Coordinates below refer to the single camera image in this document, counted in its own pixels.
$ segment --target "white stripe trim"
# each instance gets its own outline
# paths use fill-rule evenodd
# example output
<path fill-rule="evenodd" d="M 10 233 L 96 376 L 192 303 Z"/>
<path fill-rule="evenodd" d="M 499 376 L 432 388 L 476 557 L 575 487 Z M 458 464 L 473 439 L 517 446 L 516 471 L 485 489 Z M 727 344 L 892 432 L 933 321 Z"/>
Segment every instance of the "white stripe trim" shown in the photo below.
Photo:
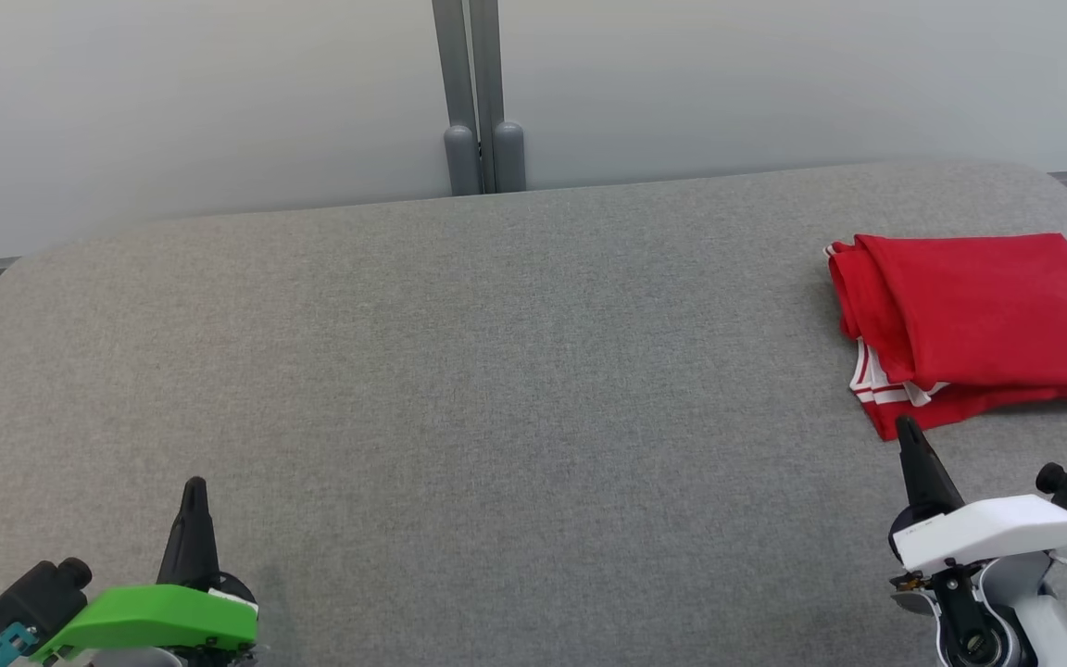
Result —
<path fill-rule="evenodd" d="M 931 387 L 927 390 L 927 392 L 926 390 L 918 387 L 918 385 L 914 385 L 913 383 L 904 383 L 903 385 L 905 385 L 905 390 L 906 392 L 908 392 L 908 398 L 911 401 L 911 404 L 920 407 L 923 404 L 928 404 L 928 402 L 933 400 L 933 394 L 936 394 L 940 392 L 940 390 L 949 387 L 950 384 L 949 383 L 933 384 Z"/>
<path fill-rule="evenodd" d="M 875 351 L 875 348 L 866 346 L 869 359 L 871 363 L 866 365 L 866 375 L 869 377 L 869 382 L 873 390 L 878 390 L 879 387 L 894 387 L 896 383 L 888 379 L 887 371 L 883 370 L 883 362 L 880 360 L 880 353 Z"/>
<path fill-rule="evenodd" d="M 850 376 L 851 392 L 872 388 L 872 383 L 869 383 L 867 378 L 863 376 L 865 364 L 867 364 L 867 346 L 864 345 L 862 338 L 859 338 L 859 359 L 855 361 L 855 375 Z"/>
<path fill-rule="evenodd" d="M 908 392 L 905 392 L 905 390 L 886 390 L 886 392 L 875 392 L 874 397 L 876 404 L 910 402 L 910 400 L 908 400 Z"/>

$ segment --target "red cloth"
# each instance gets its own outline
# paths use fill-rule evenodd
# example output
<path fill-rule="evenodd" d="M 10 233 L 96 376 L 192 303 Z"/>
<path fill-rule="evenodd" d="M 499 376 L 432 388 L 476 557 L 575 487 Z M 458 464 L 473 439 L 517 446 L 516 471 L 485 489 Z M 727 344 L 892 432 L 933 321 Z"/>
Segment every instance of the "red cloth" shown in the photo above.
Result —
<path fill-rule="evenodd" d="M 851 388 L 885 440 L 994 407 L 1067 398 L 1067 241 L 1060 234 L 834 243 Z"/>

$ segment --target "gray fabric surface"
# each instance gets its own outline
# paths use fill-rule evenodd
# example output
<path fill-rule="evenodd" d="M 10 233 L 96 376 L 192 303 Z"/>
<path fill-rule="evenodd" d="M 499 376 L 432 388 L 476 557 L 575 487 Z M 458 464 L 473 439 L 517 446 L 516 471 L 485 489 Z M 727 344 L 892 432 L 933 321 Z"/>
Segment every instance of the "gray fabric surface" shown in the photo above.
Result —
<path fill-rule="evenodd" d="M 846 165 L 242 215 L 0 280 L 0 591 L 152 582 L 182 481 L 265 664 L 934 664 L 823 245 L 1058 231 L 1015 165 Z M 961 493 L 1067 404 L 930 440 Z M 1067 574 L 1054 575 L 1062 594 Z"/>

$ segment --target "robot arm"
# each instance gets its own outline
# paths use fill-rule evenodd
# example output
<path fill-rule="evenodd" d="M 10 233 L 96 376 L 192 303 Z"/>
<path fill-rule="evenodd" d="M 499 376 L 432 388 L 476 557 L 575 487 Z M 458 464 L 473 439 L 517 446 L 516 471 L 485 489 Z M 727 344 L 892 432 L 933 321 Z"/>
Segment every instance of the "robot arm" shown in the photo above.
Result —
<path fill-rule="evenodd" d="M 18 657 L 53 667 L 84 650 L 147 647 L 189 667 L 250 664 L 257 604 L 221 572 L 202 478 L 184 487 L 154 586 L 108 588 L 89 602 L 81 589 L 92 578 L 84 562 L 67 558 L 43 561 L 12 584 L 0 595 L 0 667 Z"/>
<path fill-rule="evenodd" d="M 937 617 L 941 664 L 1067 667 L 1067 616 L 1042 586 L 1051 550 L 1067 544 L 1067 474 L 1048 464 L 1037 488 L 1054 494 L 966 504 L 917 423 L 897 420 L 908 507 L 888 543 L 907 574 L 893 599 Z"/>

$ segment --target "teal connector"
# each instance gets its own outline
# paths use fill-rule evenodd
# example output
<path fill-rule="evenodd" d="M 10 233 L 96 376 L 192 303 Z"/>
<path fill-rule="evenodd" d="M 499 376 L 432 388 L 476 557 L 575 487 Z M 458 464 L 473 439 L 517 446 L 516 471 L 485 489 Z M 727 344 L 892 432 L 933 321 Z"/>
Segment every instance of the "teal connector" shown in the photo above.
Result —
<path fill-rule="evenodd" d="M 12 623 L 0 635 L 0 667 L 7 667 L 7 664 L 16 662 L 35 645 L 38 645 L 37 638 L 27 632 L 22 623 Z"/>

